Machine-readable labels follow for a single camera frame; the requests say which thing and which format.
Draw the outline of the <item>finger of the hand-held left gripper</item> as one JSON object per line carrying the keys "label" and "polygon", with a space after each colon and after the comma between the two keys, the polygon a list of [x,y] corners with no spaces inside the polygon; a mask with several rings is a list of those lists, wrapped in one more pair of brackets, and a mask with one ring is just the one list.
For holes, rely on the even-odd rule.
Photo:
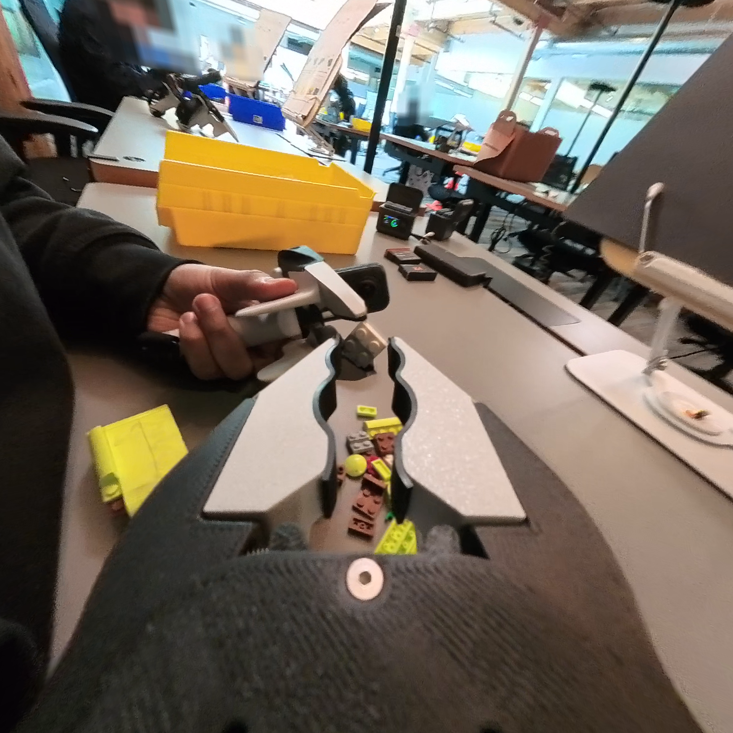
{"label": "finger of the hand-held left gripper", "polygon": [[304,282],[309,286],[308,305],[330,312],[342,320],[365,320],[364,299],[325,261],[304,267]]}
{"label": "finger of the hand-held left gripper", "polygon": [[[297,363],[306,358],[315,347],[308,342],[289,342],[282,350],[282,356],[258,371],[258,380],[269,384],[277,380]],[[339,380],[357,381],[374,373],[371,354],[359,350],[355,343],[341,342],[339,345]]]}

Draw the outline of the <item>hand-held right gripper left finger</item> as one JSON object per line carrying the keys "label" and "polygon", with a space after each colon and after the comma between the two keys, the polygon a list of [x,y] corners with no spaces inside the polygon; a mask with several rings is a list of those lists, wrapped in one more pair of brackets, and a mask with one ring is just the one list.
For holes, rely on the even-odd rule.
{"label": "hand-held right gripper left finger", "polygon": [[333,514],[341,339],[331,337],[257,395],[203,507],[207,518],[313,524]]}

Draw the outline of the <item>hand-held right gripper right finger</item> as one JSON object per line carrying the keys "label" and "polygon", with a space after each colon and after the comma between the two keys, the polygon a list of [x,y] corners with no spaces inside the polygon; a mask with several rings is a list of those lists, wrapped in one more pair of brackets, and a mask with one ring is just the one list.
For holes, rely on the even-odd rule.
{"label": "hand-held right gripper right finger", "polygon": [[419,531],[518,526],[527,519],[473,398],[404,339],[389,340],[391,509]]}

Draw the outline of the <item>light grey brick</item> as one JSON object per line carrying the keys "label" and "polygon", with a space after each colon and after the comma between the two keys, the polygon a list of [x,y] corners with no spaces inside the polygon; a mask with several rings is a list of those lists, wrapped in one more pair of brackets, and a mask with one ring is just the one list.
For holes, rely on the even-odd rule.
{"label": "light grey brick", "polygon": [[354,367],[373,370],[375,359],[388,347],[382,337],[368,322],[359,323],[342,343],[342,358]]}

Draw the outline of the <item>large lime brick assembly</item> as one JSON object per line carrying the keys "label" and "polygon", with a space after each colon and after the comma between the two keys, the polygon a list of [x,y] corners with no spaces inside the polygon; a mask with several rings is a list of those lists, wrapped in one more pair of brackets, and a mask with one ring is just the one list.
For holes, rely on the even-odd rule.
{"label": "large lime brick assembly", "polygon": [[128,517],[188,454],[168,405],[87,432],[103,503]]}

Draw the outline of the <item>person's left hand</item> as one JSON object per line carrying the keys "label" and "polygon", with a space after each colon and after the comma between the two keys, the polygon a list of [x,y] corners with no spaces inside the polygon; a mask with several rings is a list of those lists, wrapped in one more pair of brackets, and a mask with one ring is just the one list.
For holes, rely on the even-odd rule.
{"label": "person's left hand", "polygon": [[188,263],[168,275],[148,312],[147,330],[177,331],[179,350],[200,380],[244,380],[276,358],[279,348],[250,352],[228,318],[242,308],[294,294],[297,284],[259,270]]}

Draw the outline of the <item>black charger case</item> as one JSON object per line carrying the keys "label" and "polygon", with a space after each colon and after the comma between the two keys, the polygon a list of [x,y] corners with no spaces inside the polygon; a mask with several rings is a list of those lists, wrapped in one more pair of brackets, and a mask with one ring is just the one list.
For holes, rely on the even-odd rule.
{"label": "black charger case", "polygon": [[376,232],[400,241],[409,240],[420,215],[423,197],[420,188],[391,183],[385,202],[378,208]]}

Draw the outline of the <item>black flat device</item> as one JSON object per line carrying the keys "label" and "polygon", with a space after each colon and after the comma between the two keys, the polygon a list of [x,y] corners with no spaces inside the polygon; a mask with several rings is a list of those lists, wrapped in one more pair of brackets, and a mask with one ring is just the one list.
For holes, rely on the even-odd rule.
{"label": "black flat device", "polygon": [[493,270],[482,258],[457,255],[437,244],[418,244],[413,252],[421,261],[462,288],[485,287]]}

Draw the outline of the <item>pile of loose toy bricks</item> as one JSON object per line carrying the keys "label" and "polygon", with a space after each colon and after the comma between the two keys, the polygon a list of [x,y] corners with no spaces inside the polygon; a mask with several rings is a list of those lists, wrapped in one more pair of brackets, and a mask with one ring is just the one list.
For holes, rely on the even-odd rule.
{"label": "pile of loose toy bricks", "polygon": [[368,471],[358,479],[351,479],[344,475],[342,463],[337,466],[336,478],[338,486],[350,480],[358,486],[352,499],[347,503],[349,510],[348,521],[352,511],[352,503],[362,486],[371,486],[384,490],[383,506],[380,514],[375,518],[375,537],[369,541],[375,544],[374,552],[385,555],[414,555],[417,553],[417,530],[409,520],[397,522],[391,503],[391,465],[375,455],[364,455],[370,465]]}

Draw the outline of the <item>black storage case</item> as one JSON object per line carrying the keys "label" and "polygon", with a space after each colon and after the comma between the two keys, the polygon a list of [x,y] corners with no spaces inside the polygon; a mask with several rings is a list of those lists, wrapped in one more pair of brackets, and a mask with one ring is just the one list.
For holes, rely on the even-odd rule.
{"label": "black storage case", "polygon": [[424,238],[435,242],[447,241],[458,225],[471,214],[473,204],[472,199],[461,199],[452,209],[431,213],[427,219]]}

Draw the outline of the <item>yellow box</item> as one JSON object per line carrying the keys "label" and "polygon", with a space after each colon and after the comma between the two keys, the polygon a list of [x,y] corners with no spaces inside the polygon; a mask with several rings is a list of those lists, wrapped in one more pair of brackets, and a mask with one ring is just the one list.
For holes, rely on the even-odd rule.
{"label": "yellow box", "polygon": [[352,255],[374,199],[334,163],[170,131],[156,210],[181,246]]}

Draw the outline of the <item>white monitor stand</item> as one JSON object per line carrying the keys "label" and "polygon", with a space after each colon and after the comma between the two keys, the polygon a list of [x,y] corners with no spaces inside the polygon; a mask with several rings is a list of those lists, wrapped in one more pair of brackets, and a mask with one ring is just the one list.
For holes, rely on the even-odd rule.
{"label": "white monitor stand", "polygon": [[[673,453],[716,489],[732,498],[731,412],[668,372],[668,343],[683,308],[731,327],[732,290],[682,261],[652,250],[652,231],[665,186],[652,184],[644,199],[637,251],[627,276],[663,296],[646,359],[612,350],[569,360],[577,382]],[[705,409],[710,417],[693,421],[686,409]]]}

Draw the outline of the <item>blue plastic bin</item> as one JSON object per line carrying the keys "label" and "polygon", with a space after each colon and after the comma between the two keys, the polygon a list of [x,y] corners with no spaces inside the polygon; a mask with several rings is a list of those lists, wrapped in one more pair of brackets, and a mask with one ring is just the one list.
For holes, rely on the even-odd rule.
{"label": "blue plastic bin", "polygon": [[228,112],[237,123],[282,132],[286,127],[281,107],[243,95],[227,94]]}

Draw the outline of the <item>black support pole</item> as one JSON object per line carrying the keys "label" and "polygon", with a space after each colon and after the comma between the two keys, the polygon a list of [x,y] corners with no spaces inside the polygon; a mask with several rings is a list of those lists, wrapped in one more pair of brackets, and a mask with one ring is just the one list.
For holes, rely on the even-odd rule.
{"label": "black support pole", "polygon": [[370,134],[367,142],[367,149],[363,164],[363,171],[369,175],[372,173],[373,164],[380,142],[381,125],[386,110],[387,97],[397,56],[399,38],[404,22],[407,1],[395,1],[392,9],[391,23],[386,42],[386,49],[383,55],[383,64],[380,73],[380,82],[375,101],[374,114],[371,121]]}

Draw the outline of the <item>brown leather bag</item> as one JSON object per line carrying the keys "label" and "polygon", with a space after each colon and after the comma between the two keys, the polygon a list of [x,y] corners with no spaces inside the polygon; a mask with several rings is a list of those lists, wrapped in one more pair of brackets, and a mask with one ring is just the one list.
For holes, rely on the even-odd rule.
{"label": "brown leather bag", "polygon": [[541,182],[561,142],[555,128],[532,132],[506,109],[490,125],[473,168],[516,182]]}

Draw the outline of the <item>light wooden panel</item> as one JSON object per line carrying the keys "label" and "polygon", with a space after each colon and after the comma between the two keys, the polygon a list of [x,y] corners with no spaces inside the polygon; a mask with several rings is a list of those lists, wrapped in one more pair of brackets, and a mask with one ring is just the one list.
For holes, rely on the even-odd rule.
{"label": "light wooden panel", "polygon": [[348,1],[337,11],[307,56],[292,91],[281,107],[284,118],[308,127],[339,74],[342,52],[353,36],[389,2]]}
{"label": "light wooden panel", "polygon": [[253,90],[263,82],[291,21],[287,15],[263,9],[252,27],[241,23],[229,25],[221,44],[225,84]]}

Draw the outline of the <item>white desk with wooden edge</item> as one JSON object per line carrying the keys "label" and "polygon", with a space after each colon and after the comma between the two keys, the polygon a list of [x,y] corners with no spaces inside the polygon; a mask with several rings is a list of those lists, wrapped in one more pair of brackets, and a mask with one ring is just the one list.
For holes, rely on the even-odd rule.
{"label": "white desk with wooden edge", "polygon": [[[226,134],[222,136],[225,142],[238,141],[250,147],[311,157],[310,140],[299,136],[291,123],[283,132],[234,121],[229,123],[236,138]],[[154,117],[147,102],[125,97],[89,156],[92,181],[155,188],[169,131],[178,131],[173,111],[160,118]]]}

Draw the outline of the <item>black monitor screen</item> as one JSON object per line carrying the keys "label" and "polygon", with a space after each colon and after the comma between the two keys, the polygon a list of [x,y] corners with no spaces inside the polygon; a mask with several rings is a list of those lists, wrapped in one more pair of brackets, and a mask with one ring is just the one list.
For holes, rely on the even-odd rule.
{"label": "black monitor screen", "polygon": [[646,249],[732,285],[732,38],[600,171],[564,217],[636,251],[655,184]]}

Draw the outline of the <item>black office chair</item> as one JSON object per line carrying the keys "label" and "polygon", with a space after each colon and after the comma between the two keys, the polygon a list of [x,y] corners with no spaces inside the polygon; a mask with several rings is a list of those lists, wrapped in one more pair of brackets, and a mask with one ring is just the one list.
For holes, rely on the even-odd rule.
{"label": "black office chair", "polygon": [[114,113],[95,105],[30,98],[1,112],[2,138],[23,160],[83,158]]}

